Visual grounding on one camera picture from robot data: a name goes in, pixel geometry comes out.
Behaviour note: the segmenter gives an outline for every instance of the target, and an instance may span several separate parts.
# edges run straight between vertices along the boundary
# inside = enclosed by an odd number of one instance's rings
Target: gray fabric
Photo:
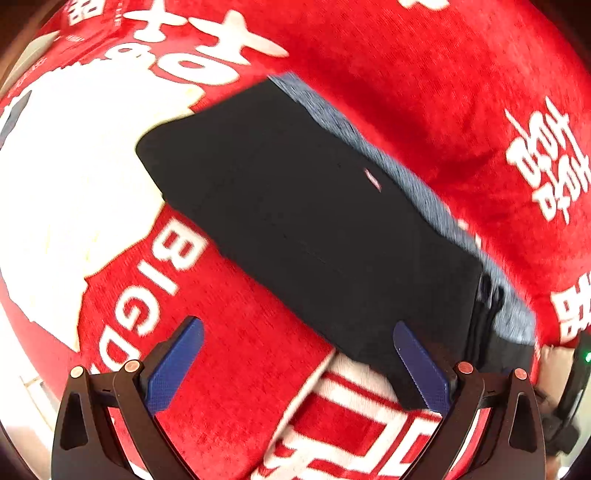
[[[4,123],[4,126],[0,131],[0,148],[4,146],[6,138],[17,125],[18,118],[21,116],[22,111],[27,106],[30,96],[31,92],[28,92],[23,98],[21,98],[17,103],[15,103],[15,105],[12,107],[12,110],[10,110],[6,123]]]
[[[323,128],[379,165],[406,193],[431,226],[456,245],[478,257],[492,279],[493,287],[505,290],[505,304],[495,318],[497,334],[515,343],[534,343],[535,316],[524,304],[499,266],[462,230],[443,202],[413,172],[368,143],[359,131],[330,103],[302,82],[287,73],[271,80],[295,101],[301,103]]]

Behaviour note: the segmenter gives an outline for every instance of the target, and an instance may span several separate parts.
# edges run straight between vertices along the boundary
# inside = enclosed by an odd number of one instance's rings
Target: chinese character
[[[404,8],[411,8],[414,4],[421,4],[430,10],[441,10],[449,6],[447,0],[398,0]]]
[[[532,113],[529,134],[509,111],[505,110],[509,122],[520,134],[520,137],[514,139],[507,149],[506,160],[510,165],[514,165],[525,181],[535,189],[531,199],[538,203],[546,220],[548,222],[553,220],[557,210],[561,210],[564,221],[568,225],[570,223],[569,207],[577,201],[581,189],[587,192],[591,182],[589,157],[583,155],[574,138],[569,127],[569,116],[562,115],[548,97],[545,101],[551,115],[544,116],[537,111]],[[558,158],[558,146],[566,149],[566,139],[573,147],[575,157],[562,155]],[[543,147],[544,152],[540,152],[538,144]],[[558,161],[558,178],[553,170],[553,164],[556,161]],[[542,174],[549,179],[543,184]]]
[[[70,25],[86,20],[87,18],[97,17],[103,14],[105,0],[72,0],[68,8],[68,21]]]
[[[160,30],[162,25],[178,27],[187,23],[186,18],[168,13],[164,8],[164,0],[154,0],[150,10],[134,10],[124,13],[123,16],[130,20],[140,20],[148,23],[145,28],[134,32],[134,38],[149,43],[166,40],[166,35]]]
[[[189,22],[198,30],[213,35],[219,39],[217,44],[213,47],[200,45],[195,48],[199,53],[203,53],[210,57],[231,61],[238,65],[250,65],[251,63],[240,55],[240,51],[243,47],[250,47],[253,50],[271,57],[289,56],[289,54],[276,43],[249,32],[246,29],[244,17],[235,10],[228,11],[222,23],[193,17],[189,18]]]
[[[591,279],[584,273],[579,278],[579,291],[572,286],[565,291],[550,293],[560,322],[560,341],[569,342],[591,323]]]

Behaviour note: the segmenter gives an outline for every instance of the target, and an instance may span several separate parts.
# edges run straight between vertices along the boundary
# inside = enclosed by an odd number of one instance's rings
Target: white lettering
[[[138,270],[142,272],[147,278],[152,280],[169,295],[175,295],[178,290],[178,285],[173,282],[166,275],[160,273],[152,265],[142,260],[138,265]]]
[[[141,43],[122,43],[106,51],[105,57],[111,60],[137,60],[145,68],[150,68],[156,61],[156,55],[150,53],[151,48]]]
[[[542,188],[532,193],[531,199],[538,202],[546,220],[551,221],[556,216],[556,199],[550,183],[544,183]]]
[[[561,292],[551,292],[556,316],[560,322],[560,341],[569,342],[580,330],[591,324],[591,278],[584,273],[579,277],[579,291],[572,286]]]
[[[185,61],[198,65],[198,67],[181,65]],[[227,85],[235,82],[240,77],[238,72],[228,65],[190,53],[169,53],[164,55],[160,57],[158,66],[171,75],[189,82],[203,83],[205,85]]]
[[[116,345],[120,350],[126,353],[127,359],[121,363],[117,363],[115,360],[113,360],[107,353],[109,343]],[[105,326],[103,335],[100,337],[99,353],[103,363],[113,372],[119,371],[121,367],[128,361],[139,359],[139,350],[128,343],[125,339],[121,338],[121,336],[108,325]]]
[[[152,253],[158,260],[170,260],[177,270],[187,270],[195,264],[206,247],[207,240],[173,218],[154,240]]]
[[[398,0],[404,8],[411,8],[414,4],[421,4],[429,10],[441,10],[449,6],[447,0]]]
[[[72,0],[68,8],[68,22],[76,25],[88,18],[103,14],[105,0]]]
[[[119,296],[119,300],[115,306],[115,318],[117,318],[117,321],[123,327],[130,331],[134,328],[141,314],[141,310],[137,306],[133,306],[129,313],[125,314],[125,306],[130,300],[139,300],[148,309],[146,320],[137,328],[140,336],[147,335],[154,330],[160,319],[160,305],[148,289],[137,286],[127,287],[121,296]]]
[[[252,48],[271,57],[289,56],[276,43],[249,32],[246,29],[244,17],[235,10],[229,10],[222,23],[194,17],[189,17],[189,22],[198,30],[219,39],[219,42],[213,47],[199,45],[195,48],[199,53],[204,53],[210,57],[231,61],[239,65],[250,65],[251,63],[240,54],[243,47]]]
[[[162,25],[178,27],[187,23],[187,19],[180,15],[168,13],[164,8],[164,0],[154,0],[150,10],[134,10],[123,14],[124,18],[147,22],[145,28],[136,30],[136,40],[158,43],[166,40],[166,35],[160,30]]]
[[[574,138],[569,127],[569,116],[562,115],[548,97],[545,100],[551,115],[546,114],[544,117],[541,112],[533,112],[529,121],[530,133],[508,110],[505,110],[505,116],[520,134],[520,137],[514,139],[507,149],[506,160],[510,165],[517,167],[533,189],[537,189],[542,183],[542,173],[549,178],[549,183],[544,183],[542,188],[532,194],[532,201],[540,205],[540,210],[547,221],[554,219],[556,210],[561,210],[564,221],[568,225],[570,223],[569,207],[580,197],[581,189],[587,192],[591,182],[589,157],[583,155]],[[560,157],[557,180],[553,162],[558,159],[558,146],[566,148],[567,139],[573,146],[576,158],[569,158],[568,155]],[[547,154],[540,153],[538,143]],[[565,188],[568,190],[568,196],[564,195]]]
[[[540,186],[542,174],[538,164],[534,162],[525,146],[525,140],[517,137],[511,142],[506,151],[506,160],[509,165],[515,165],[523,178],[532,188]]]

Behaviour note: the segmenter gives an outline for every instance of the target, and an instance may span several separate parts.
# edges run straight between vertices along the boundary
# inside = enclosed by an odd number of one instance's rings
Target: white graphic print
[[[341,353],[335,356],[311,396],[327,401],[329,410],[336,408],[339,412],[336,417],[343,424],[361,416],[373,425],[366,428],[367,434],[361,440],[368,445],[365,453],[352,452],[359,446],[351,445],[350,438],[343,435],[338,437],[338,445],[319,439],[317,435],[320,431],[326,433],[336,428],[338,432],[339,426],[331,420],[324,421],[320,426],[306,427],[305,422],[304,426],[300,425],[296,416],[271,446],[263,464],[251,474],[251,480],[397,478],[404,474],[417,456],[417,445],[422,446],[421,440],[430,437],[441,420],[432,412],[416,414],[402,410],[396,403],[390,383],[382,375]],[[315,405],[311,408],[316,411],[321,407]],[[477,422],[478,417],[455,464],[465,454]],[[405,426],[406,433],[401,435]]]
[[[85,277],[145,238],[164,204],[136,143],[154,125],[190,115],[203,96],[196,85],[157,77],[145,55],[114,57],[42,75],[0,117],[1,126],[31,92],[0,150],[2,276],[29,320],[74,351]]]
[[[513,115],[505,110],[509,122],[520,134],[507,149],[506,160],[519,170],[525,181],[534,189],[531,199],[538,203],[544,218],[550,222],[560,210],[568,225],[569,207],[578,200],[581,192],[587,193],[589,189],[589,156],[581,152],[570,129],[568,114],[562,115],[548,97],[545,102],[550,114],[543,115],[537,111],[532,113],[528,126],[529,134]],[[574,157],[569,157],[564,152],[567,143],[570,144]],[[539,145],[543,147],[543,152],[539,150]],[[542,174],[549,180],[543,184]]]
[[[103,14],[105,0],[72,0],[68,7],[68,22],[76,25],[87,18]]]
[[[231,61],[238,65],[250,65],[250,62],[240,55],[242,47],[250,47],[271,57],[287,57],[289,55],[271,40],[249,32],[246,29],[244,17],[235,10],[230,10],[221,24],[193,17],[189,18],[189,22],[202,32],[219,38],[219,42],[213,47],[200,45],[195,48],[199,53],[216,59]]]
[[[573,285],[565,291],[550,294],[560,322],[561,343],[571,341],[591,324],[590,275],[584,273],[579,277],[578,291],[577,286]]]
[[[160,30],[162,25],[184,25],[187,19],[179,15],[168,13],[164,9],[164,0],[154,0],[151,10],[137,10],[123,15],[131,20],[141,20],[148,23],[142,30],[134,32],[134,38],[147,43],[164,41],[166,35]],[[250,65],[241,55],[244,47],[252,48],[271,57],[288,57],[285,49],[264,37],[249,32],[246,22],[240,12],[229,10],[221,24],[201,18],[190,17],[189,22],[195,28],[219,39],[213,47],[199,45],[195,47],[199,53],[218,60],[224,60],[238,65]],[[156,57],[150,53],[151,47],[140,43],[125,43],[112,47],[107,57],[144,57],[150,65]],[[197,66],[187,67],[185,63]],[[232,67],[218,61],[190,53],[168,53],[158,59],[158,67],[165,72],[193,83],[204,85],[227,85],[236,82],[240,75]]]
[[[136,30],[134,38],[136,40],[157,43],[166,40],[166,35],[162,33],[162,25],[172,25],[178,27],[187,23],[187,19],[180,15],[168,13],[164,9],[164,0],[154,0],[150,10],[135,10],[123,14],[124,18],[131,20],[140,20],[147,22],[145,28]]]
[[[430,10],[441,10],[449,6],[447,0],[398,0],[404,8],[411,8],[414,4],[421,4]]]

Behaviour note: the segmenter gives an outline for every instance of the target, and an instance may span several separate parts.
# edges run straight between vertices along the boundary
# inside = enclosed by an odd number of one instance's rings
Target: white fabric
[[[137,141],[191,114],[203,95],[126,58],[77,63],[30,84],[0,150],[0,271],[29,320],[74,351],[85,277],[145,238],[164,204]]]

